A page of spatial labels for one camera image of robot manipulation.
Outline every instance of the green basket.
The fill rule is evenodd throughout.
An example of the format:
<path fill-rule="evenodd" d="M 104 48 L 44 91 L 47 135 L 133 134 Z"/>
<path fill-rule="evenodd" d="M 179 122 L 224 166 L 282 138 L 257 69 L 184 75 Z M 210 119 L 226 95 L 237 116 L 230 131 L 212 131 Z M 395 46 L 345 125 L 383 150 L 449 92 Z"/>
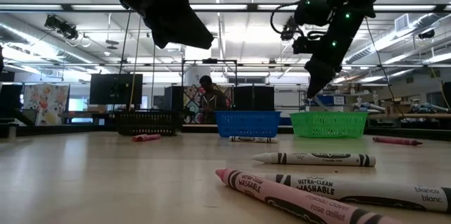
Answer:
<path fill-rule="evenodd" d="M 305 112 L 290 114 L 293 130 L 300 137 L 356 138 L 364 134 L 368 113 Z"/>

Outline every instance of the plastic basket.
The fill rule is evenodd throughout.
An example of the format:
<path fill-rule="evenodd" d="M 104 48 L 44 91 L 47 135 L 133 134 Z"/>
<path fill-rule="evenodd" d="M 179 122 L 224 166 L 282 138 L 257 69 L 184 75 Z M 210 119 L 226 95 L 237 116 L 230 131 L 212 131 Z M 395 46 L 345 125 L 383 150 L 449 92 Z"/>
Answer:
<path fill-rule="evenodd" d="M 293 130 L 300 137 L 361 137 L 368 113 L 305 112 L 290 114 Z"/>
<path fill-rule="evenodd" d="M 279 111 L 217 111 L 216 122 L 221 137 L 275 137 Z"/>
<path fill-rule="evenodd" d="M 177 113 L 172 111 L 119 111 L 116 115 L 117 131 L 121 135 L 141 134 L 175 135 Z"/>

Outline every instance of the white crayon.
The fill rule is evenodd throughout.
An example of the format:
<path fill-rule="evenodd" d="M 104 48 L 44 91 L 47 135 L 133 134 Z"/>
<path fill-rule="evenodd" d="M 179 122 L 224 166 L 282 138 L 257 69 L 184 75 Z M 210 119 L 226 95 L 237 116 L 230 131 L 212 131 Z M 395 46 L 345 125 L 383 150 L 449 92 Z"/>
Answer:
<path fill-rule="evenodd" d="M 251 143 L 279 143 L 278 138 L 271 137 L 241 137 L 241 136 L 230 136 L 231 142 L 251 142 Z"/>
<path fill-rule="evenodd" d="M 265 153 L 252 160 L 272 164 L 374 167 L 376 158 L 367 154 Z"/>
<path fill-rule="evenodd" d="M 301 175 L 265 175 L 267 180 L 338 201 L 451 213 L 451 188 L 343 181 Z"/>

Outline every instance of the blue basket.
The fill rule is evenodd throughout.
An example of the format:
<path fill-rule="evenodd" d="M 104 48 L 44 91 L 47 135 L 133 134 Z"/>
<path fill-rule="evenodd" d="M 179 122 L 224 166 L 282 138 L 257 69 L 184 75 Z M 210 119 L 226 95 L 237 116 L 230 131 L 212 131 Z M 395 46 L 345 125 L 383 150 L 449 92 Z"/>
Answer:
<path fill-rule="evenodd" d="M 280 111 L 217 111 L 216 122 L 221 137 L 275 137 Z"/>

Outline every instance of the wooden table surface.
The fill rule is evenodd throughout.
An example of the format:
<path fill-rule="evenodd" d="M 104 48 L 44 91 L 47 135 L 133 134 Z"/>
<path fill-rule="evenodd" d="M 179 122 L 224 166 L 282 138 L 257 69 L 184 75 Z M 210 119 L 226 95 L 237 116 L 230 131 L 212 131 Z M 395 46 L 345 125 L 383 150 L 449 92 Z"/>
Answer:
<path fill-rule="evenodd" d="M 114 132 L 18 138 L 0 143 L 0 223 L 303 223 L 226 187 L 217 168 L 251 173 L 327 175 L 367 182 L 451 187 L 451 143 L 420 147 L 362 139 L 231 143 L 215 134 L 184 134 L 133 143 Z M 373 154 L 375 168 L 277 166 L 251 161 L 271 151 Z M 359 205 L 405 223 L 451 223 L 451 216 Z"/>

